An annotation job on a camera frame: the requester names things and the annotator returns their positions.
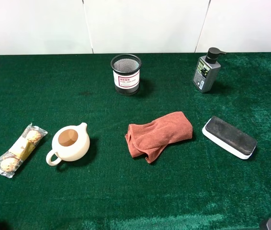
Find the black and white board eraser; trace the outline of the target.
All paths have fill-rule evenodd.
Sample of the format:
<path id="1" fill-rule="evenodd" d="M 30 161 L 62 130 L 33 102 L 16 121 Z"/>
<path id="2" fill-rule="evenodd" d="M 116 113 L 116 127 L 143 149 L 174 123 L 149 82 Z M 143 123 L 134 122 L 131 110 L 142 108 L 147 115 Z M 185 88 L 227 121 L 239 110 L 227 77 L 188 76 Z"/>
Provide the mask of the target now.
<path id="1" fill-rule="evenodd" d="M 207 121 L 202 128 L 202 133 L 212 142 L 242 160 L 249 159 L 258 144 L 255 138 L 216 116 Z"/>

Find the black mesh pen holder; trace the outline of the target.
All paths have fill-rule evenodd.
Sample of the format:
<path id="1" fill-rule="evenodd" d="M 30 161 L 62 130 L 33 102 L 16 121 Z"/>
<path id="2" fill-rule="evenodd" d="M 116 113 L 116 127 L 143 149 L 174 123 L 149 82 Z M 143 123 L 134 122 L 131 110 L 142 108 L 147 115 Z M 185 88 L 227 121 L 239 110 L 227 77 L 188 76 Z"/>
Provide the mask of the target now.
<path id="1" fill-rule="evenodd" d="M 141 59 L 132 54 L 119 54 L 110 64 L 116 91 L 124 96 L 136 94 L 140 87 Z"/>

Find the rust orange folded cloth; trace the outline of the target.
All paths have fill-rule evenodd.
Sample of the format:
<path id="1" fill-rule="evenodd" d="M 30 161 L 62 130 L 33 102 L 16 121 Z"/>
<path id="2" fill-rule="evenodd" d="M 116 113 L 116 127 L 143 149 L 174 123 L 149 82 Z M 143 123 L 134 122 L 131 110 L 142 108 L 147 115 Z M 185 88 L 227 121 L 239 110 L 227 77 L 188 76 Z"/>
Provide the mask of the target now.
<path id="1" fill-rule="evenodd" d="M 173 112 L 150 123 L 129 124 L 125 135 L 131 157 L 146 155 L 146 161 L 155 161 L 165 147 L 179 141 L 192 139 L 193 128 L 183 112 Z"/>

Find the grey pump dispenser bottle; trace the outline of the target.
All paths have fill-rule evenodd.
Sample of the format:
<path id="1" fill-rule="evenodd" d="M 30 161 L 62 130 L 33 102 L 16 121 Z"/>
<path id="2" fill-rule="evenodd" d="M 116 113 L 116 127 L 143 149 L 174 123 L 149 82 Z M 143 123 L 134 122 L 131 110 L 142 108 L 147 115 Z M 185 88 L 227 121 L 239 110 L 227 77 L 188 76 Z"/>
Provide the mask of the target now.
<path id="1" fill-rule="evenodd" d="M 226 52 L 211 47 L 205 56 L 198 59 L 192 82 L 199 92 L 205 93 L 211 90 L 221 68 L 217 59 L 220 55 L 225 54 Z"/>

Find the dark green table cloth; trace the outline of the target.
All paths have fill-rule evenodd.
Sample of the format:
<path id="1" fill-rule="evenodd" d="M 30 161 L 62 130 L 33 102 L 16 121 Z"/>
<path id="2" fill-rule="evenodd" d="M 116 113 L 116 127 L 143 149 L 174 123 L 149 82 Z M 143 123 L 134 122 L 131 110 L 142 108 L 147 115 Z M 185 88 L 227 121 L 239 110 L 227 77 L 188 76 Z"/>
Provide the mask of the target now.
<path id="1" fill-rule="evenodd" d="M 271 218 L 271 53 L 227 53 L 212 89 L 199 55 L 141 54 L 140 91 L 119 95 L 113 54 L 0 56 L 0 156 L 32 123 L 48 132 L 12 178 L 0 175 L 0 229 L 237 230 Z M 131 157 L 129 124 L 181 111 L 192 139 L 152 163 Z M 203 133 L 213 116 L 258 142 L 242 160 Z M 46 163 L 63 127 L 87 123 L 88 152 Z"/>

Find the cream teapot with wooden lid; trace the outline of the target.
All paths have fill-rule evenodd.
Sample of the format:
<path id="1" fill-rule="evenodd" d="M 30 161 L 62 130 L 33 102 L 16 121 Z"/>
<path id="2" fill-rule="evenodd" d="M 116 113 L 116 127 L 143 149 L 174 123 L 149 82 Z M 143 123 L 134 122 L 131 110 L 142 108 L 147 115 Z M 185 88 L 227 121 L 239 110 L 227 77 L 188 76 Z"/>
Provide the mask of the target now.
<path id="1" fill-rule="evenodd" d="M 87 123 L 70 125 L 61 128 L 52 139 L 52 149 L 46 156 L 46 163 L 56 166 L 61 161 L 76 161 L 89 150 L 90 137 L 87 133 Z"/>

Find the clear snack packet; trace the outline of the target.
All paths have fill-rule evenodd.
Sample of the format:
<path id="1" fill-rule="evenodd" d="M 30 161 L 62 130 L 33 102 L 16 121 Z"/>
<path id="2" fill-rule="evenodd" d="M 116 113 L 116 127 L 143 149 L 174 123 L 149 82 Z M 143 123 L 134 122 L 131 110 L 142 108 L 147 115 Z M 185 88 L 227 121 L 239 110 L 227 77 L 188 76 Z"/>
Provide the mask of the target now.
<path id="1" fill-rule="evenodd" d="M 48 132 L 29 124 L 15 143 L 0 156 L 0 175 L 12 178 Z"/>

